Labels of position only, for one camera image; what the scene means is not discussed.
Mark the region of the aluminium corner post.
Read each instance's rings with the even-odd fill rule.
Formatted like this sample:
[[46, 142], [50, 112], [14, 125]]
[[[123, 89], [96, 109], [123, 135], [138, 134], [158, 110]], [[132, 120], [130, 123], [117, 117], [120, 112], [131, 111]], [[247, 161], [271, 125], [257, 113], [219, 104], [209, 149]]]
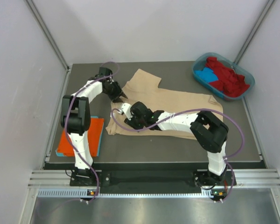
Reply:
[[259, 16], [257, 17], [256, 21], [254, 22], [252, 29], [248, 36], [246, 37], [242, 47], [240, 48], [237, 56], [235, 57], [234, 63], [239, 64], [241, 59], [243, 58], [245, 52], [249, 48], [251, 42], [253, 41], [255, 35], [257, 34], [258, 30], [260, 29], [261, 25], [265, 21], [266, 17], [268, 16], [269, 12], [273, 8], [276, 0], [267, 0], [263, 9], [261, 10]]
[[43, 32], [46, 40], [48, 41], [49, 45], [53, 49], [57, 59], [59, 60], [60, 64], [65, 70], [69, 70], [69, 65], [66, 62], [65, 58], [63, 57], [58, 45], [56, 44], [50, 30], [48, 29], [44, 19], [42, 18], [37, 6], [35, 5], [33, 0], [24, 0], [25, 4], [27, 5], [28, 9], [32, 13], [33, 17], [37, 21], [41, 31]]

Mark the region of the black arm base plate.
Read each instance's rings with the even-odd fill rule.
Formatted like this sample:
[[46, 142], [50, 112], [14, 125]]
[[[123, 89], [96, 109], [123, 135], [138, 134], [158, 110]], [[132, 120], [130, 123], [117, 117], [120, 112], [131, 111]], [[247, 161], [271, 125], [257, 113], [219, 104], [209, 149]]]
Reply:
[[207, 169], [207, 163], [95, 163], [96, 177], [90, 169], [85, 171], [73, 168], [70, 186], [109, 187], [120, 183], [157, 183], [182, 184], [189, 187], [231, 186], [236, 184], [235, 178], [227, 168], [219, 176]]

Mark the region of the blue t shirt in basket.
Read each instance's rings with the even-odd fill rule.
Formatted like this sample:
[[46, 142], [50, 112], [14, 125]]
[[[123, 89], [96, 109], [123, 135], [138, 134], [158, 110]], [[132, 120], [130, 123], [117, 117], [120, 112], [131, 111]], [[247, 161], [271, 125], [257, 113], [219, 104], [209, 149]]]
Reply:
[[218, 81], [218, 77], [214, 74], [213, 70], [210, 68], [203, 68], [203, 70], [195, 70], [195, 74], [207, 83], [212, 83]]

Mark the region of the teal plastic basket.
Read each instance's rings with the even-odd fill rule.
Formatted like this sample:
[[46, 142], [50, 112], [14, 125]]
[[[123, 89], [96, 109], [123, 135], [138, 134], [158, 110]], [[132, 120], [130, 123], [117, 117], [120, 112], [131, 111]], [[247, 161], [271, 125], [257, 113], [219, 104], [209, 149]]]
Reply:
[[214, 52], [196, 59], [192, 73], [199, 84], [226, 101], [244, 98], [255, 85], [251, 73]]

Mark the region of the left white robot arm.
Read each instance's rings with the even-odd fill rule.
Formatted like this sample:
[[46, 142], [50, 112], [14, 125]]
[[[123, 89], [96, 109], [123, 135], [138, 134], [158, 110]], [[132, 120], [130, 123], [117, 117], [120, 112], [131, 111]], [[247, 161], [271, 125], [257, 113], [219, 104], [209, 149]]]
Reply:
[[91, 124], [89, 104], [101, 93], [106, 94], [113, 103], [122, 103], [122, 99], [127, 98], [113, 76], [111, 69], [100, 67], [98, 74], [91, 77], [77, 92], [62, 98], [61, 126], [73, 147], [75, 167], [83, 170], [80, 179], [86, 185], [92, 185], [97, 178], [96, 173], [91, 171], [93, 158], [88, 143]]

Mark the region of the left aluminium corner post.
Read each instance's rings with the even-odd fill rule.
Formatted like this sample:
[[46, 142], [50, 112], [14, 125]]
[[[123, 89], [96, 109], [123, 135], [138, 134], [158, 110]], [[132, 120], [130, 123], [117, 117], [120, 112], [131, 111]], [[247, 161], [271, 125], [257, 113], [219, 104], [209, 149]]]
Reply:
[[37, 21], [41, 31], [43, 32], [46, 40], [48, 41], [49, 45], [53, 49], [57, 59], [59, 60], [60, 64], [65, 70], [69, 70], [69, 65], [66, 62], [65, 58], [63, 57], [58, 45], [56, 44], [50, 30], [48, 29], [44, 19], [42, 18], [37, 6], [35, 5], [33, 0], [24, 0], [25, 4], [27, 5], [28, 9], [32, 13], [33, 17]]

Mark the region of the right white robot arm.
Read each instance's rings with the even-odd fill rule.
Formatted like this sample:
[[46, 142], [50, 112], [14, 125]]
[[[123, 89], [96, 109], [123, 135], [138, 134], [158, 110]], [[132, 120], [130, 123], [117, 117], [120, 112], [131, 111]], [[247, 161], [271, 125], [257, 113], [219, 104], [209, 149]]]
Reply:
[[207, 151], [209, 181], [218, 185], [225, 180], [224, 157], [229, 128], [212, 112], [179, 115], [163, 110], [153, 112], [142, 102], [133, 105], [123, 103], [120, 110], [126, 116], [125, 123], [135, 130], [148, 128], [152, 131], [179, 131], [194, 135]]

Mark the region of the right aluminium corner post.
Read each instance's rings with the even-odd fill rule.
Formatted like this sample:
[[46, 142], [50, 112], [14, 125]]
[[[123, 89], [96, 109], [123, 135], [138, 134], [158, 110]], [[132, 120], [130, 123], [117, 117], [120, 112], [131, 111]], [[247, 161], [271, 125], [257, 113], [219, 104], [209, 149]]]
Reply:
[[235, 57], [234, 63], [239, 64], [241, 59], [243, 58], [245, 52], [249, 48], [251, 42], [253, 41], [255, 35], [257, 34], [258, 30], [260, 29], [261, 25], [265, 21], [266, 17], [268, 16], [269, 12], [273, 8], [276, 0], [267, 0], [263, 9], [261, 10], [259, 16], [257, 17], [256, 21], [254, 22], [252, 29], [248, 36], [246, 37], [242, 47], [240, 48], [237, 56]]

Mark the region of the red t shirt in basket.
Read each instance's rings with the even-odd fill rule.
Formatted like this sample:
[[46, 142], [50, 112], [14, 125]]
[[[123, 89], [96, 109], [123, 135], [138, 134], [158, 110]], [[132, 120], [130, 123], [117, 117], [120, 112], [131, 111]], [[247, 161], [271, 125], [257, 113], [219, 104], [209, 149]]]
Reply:
[[246, 84], [243, 75], [239, 75], [233, 69], [224, 66], [216, 57], [208, 57], [205, 66], [212, 69], [218, 77], [218, 81], [209, 84], [228, 97], [239, 97], [250, 87], [249, 84]]

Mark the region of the beige t shirt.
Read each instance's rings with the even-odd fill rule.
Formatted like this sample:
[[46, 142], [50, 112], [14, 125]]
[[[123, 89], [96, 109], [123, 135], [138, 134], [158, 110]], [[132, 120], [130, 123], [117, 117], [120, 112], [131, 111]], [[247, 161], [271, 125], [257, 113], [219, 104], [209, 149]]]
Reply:
[[[190, 109], [207, 108], [223, 112], [222, 105], [212, 95], [173, 91], [159, 88], [161, 78], [138, 69], [133, 77], [122, 88], [127, 95], [125, 103], [133, 105], [140, 101], [152, 111], [164, 110], [177, 113]], [[109, 135], [121, 134], [130, 136], [173, 136], [195, 140], [191, 133], [181, 131], [152, 131], [130, 132], [119, 127], [113, 119], [110, 119], [105, 128]]]

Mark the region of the aluminium frame rail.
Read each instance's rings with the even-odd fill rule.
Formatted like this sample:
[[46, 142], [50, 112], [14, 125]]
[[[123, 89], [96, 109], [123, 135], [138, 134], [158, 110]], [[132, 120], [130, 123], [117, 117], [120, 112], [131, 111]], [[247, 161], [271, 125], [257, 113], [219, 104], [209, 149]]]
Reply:
[[[206, 175], [207, 171], [198, 170], [117, 170], [117, 171], [97, 171], [99, 185], [109, 186], [111, 183], [132, 182], [132, 183], [153, 183], [153, 182], [185, 182], [194, 185], [195, 179]], [[279, 188], [280, 177], [274, 169], [234, 169], [227, 170], [224, 178], [231, 186], [244, 188]], [[32, 172], [28, 186], [31, 188], [61, 188], [61, 187], [87, 187], [85, 183], [79, 181], [95, 181], [96, 177], [91, 173], [90, 178], [74, 177], [70, 171], [62, 170], [35, 170]]]

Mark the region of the light blue folded t shirt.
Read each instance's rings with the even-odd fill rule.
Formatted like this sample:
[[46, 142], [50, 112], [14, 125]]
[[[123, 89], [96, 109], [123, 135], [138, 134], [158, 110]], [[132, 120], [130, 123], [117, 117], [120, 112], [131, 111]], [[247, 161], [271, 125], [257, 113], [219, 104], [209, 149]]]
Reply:
[[[103, 118], [99, 118], [98, 116], [91, 116], [91, 125], [88, 131], [88, 143], [92, 157], [99, 156], [104, 121]], [[64, 131], [62, 132], [58, 148], [56, 149], [56, 155], [58, 157], [74, 157], [74, 150], [67, 141]]]

